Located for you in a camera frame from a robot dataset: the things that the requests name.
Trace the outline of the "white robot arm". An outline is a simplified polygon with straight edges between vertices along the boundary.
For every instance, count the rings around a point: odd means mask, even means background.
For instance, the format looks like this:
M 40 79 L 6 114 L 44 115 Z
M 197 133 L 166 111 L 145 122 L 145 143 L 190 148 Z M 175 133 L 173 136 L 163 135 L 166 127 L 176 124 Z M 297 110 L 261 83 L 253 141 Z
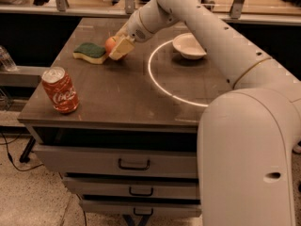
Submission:
M 203 226 L 295 226 L 292 153 L 301 140 L 301 82 L 199 0 L 150 0 L 119 30 L 130 52 L 185 23 L 231 90 L 205 107 L 198 126 Z

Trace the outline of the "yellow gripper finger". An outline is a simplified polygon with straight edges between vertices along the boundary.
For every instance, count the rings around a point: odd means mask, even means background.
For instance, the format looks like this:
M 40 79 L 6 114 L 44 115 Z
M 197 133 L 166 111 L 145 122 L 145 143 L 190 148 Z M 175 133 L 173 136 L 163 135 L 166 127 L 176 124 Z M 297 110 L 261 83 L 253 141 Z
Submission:
M 128 36 L 128 25 L 125 24 L 116 34 L 116 37 L 127 37 Z
M 134 48 L 135 43 L 130 37 L 111 37 L 109 57 L 113 60 L 120 60 L 126 57 Z

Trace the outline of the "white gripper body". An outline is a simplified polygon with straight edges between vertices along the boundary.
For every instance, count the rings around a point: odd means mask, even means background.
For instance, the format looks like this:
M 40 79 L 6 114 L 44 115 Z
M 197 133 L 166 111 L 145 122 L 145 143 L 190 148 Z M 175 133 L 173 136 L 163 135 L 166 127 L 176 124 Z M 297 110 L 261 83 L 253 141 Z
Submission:
M 135 11 L 126 23 L 127 34 L 136 42 L 145 42 L 153 34 L 143 25 L 140 18 L 140 11 Z

